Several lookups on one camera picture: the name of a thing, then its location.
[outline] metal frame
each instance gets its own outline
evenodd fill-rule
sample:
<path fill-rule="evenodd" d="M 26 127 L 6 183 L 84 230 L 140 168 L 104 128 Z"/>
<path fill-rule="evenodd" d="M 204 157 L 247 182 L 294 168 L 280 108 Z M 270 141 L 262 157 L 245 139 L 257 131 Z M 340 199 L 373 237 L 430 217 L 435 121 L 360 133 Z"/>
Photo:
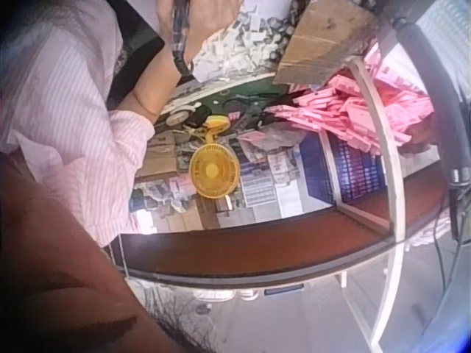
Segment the metal frame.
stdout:
<path fill-rule="evenodd" d="M 366 321 L 358 305 L 345 290 L 347 287 L 347 272 L 343 271 L 341 272 L 340 277 L 337 276 L 345 301 L 352 310 L 352 314 L 365 337 L 369 350 L 374 353 L 381 353 L 383 350 L 380 347 L 379 341 L 391 315 L 403 265 L 404 240 L 406 237 L 404 183 L 400 167 L 399 153 L 394 143 L 392 130 L 389 126 L 389 120 L 386 116 L 383 102 L 373 84 L 372 78 L 365 69 L 363 60 L 360 57 L 350 59 L 348 62 L 348 68 L 352 71 L 353 76 L 360 87 L 378 134 L 378 140 L 383 154 L 384 170 L 386 172 L 386 183 L 388 185 L 389 222 L 342 202 L 332 149 L 327 135 L 324 132 L 321 133 L 321 142 L 324 148 L 325 159 L 330 170 L 333 195 L 338 209 L 349 217 L 360 221 L 374 230 L 379 232 L 389 230 L 394 236 L 394 242 L 396 245 L 388 253 L 389 260 L 386 284 L 384 286 L 378 314 L 372 328 Z"/>

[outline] floor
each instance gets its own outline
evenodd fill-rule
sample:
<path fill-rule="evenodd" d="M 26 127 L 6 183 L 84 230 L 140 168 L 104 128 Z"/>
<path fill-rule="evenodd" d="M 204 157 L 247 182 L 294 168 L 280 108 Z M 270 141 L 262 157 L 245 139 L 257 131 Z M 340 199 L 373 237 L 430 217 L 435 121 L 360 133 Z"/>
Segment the floor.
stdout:
<path fill-rule="evenodd" d="M 439 241 L 445 268 L 453 261 L 455 243 L 449 235 Z M 471 331 L 470 248 L 463 249 L 448 300 L 439 317 L 421 337 L 424 326 L 436 315 L 442 293 L 436 250 L 431 245 L 405 254 L 399 292 L 389 323 L 380 341 L 384 352 L 456 352 L 450 348 Z M 386 259 L 349 273 L 347 290 L 373 324 L 383 291 Z M 139 285 L 133 285 L 141 296 Z M 303 291 L 276 296 L 261 295 L 253 302 L 235 296 L 212 303 L 209 315 L 197 315 L 201 302 L 184 288 L 170 290 L 166 300 L 185 306 L 188 327 L 211 332 L 221 353 L 368 352 L 338 282 L 334 278 L 305 284 Z"/>

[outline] pink tag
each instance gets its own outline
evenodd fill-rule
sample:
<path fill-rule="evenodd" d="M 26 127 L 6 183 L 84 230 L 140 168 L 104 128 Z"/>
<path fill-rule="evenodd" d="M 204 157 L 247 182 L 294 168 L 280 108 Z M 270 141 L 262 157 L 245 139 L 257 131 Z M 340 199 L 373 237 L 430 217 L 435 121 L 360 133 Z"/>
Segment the pink tag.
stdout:
<path fill-rule="evenodd" d="M 367 110 L 350 105 L 347 108 L 347 112 L 353 124 L 361 125 L 370 132 L 376 133 L 375 125 Z"/>
<path fill-rule="evenodd" d="M 343 104 L 334 104 L 334 105 L 329 105 L 327 107 L 327 111 L 329 112 L 338 112 L 342 108 Z"/>
<path fill-rule="evenodd" d="M 345 100 L 343 99 L 333 99 L 327 103 L 327 106 L 330 107 L 331 105 L 337 105 L 337 104 L 343 105 L 344 103 L 345 103 Z"/>
<path fill-rule="evenodd" d="M 341 112 L 346 112 L 347 108 L 349 105 L 355 104 L 355 105 L 361 105 L 362 107 L 366 107 L 366 102 L 363 98 L 355 98 L 355 97 L 349 97 L 344 103 L 344 105 L 340 108 Z"/>
<path fill-rule="evenodd" d="M 296 110 L 295 107 L 290 107 L 289 105 L 275 105 L 273 107 L 268 107 L 265 109 L 268 113 L 278 113 L 278 112 L 292 112 Z"/>
<path fill-rule="evenodd" d="M 392 97 L 388 102 L 385 102 L 389 104 L 393 103 L 401 103 L 403 101 L 412 101 L 414 99 L 419 98 L 419 95 L 415 92 L 411 92 L 409 90 L 403 90 L 399 92 L 396 96 Z"/>
<path fill-rule="evenodd" d="M 241 117 L 241 112 L 229 113 L 228 116 L 230 121 L 236 121 Z"/>
<path fill-rule="evenodd" d="M 330 101 L 336 99 L 338 96 L 332 96 L 332 97 L 327 97 L 327 98 L 316 98 L 312 99 L 309 101 L 309 105 L 316 105 L 316 104 L 323 104 L 323 103 L 329 103 Z"/>
<path fill-rule="evenodd" d="M 404 107 L 399 104 L 390 104 L 385 108 L 385 111 L 389 121 L 393 124 L 413 125 L 421 121 L 417 115 L 404 109 Z"/>
<path fill-rule="evenodd" d="M 333 88 L 326 88 L 324 90 L 318 90 L 317 92 L 309 93 L 306 96 L 295 98 L 293 99 L 293 102 L 300 105 L 300 102 L 307 102 L 307 101 L 311 101 L 313 99 L 319 99 L 319 98 L 328 98 L 335 95 L 336 95 L 336 90 L 334 90 Z"/>
<path fill-rule="evenodd" d="M 351 96 L 360 96 L 360 88 L 355 81 L 349 79 L 348 77 L 337 75 L 331 79 L 329 82 L 332 87 L 341 92 L 350 94 Z"/>
<path fill-rule="evenodd" d="M 275 116 L 277 116 L 278 118 L 290 118 L 295 114 L 296 112 L 279 112 L 276 113 Z"/>

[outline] yellow fan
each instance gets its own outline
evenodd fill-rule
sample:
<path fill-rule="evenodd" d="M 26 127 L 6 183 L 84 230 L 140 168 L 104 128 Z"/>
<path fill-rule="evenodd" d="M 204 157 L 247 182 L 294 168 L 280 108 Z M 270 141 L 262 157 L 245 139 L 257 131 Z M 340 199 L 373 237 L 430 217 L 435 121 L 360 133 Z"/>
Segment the yellow fan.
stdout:
<path fill-rule="evenodd" d="M 241 166 L 237 157 L 223 145 L 214 143 L 214 136 L 229 129 L 229 119 L 222 115 L 208 117 L 204 129 L 206 145 L 191 158 L 190 177 L 196 191 L 209 199 L 219 199 L 237 186 Z"/>

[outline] hand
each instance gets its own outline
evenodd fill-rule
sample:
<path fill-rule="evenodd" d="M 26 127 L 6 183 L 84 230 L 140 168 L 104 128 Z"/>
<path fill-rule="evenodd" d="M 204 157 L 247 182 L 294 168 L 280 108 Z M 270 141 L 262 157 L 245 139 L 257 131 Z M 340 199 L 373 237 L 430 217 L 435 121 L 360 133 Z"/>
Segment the hand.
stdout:
<path fill-rule="evenodd" d="M 189 59 L 198 54 L 205 40 L 231 25 L 241 9 L 243 0 L 190 0 L 190 28 L 186 42 Z M 156 0 L 160 36 L 166 43 L 171 41 L 173 0 Z"/>

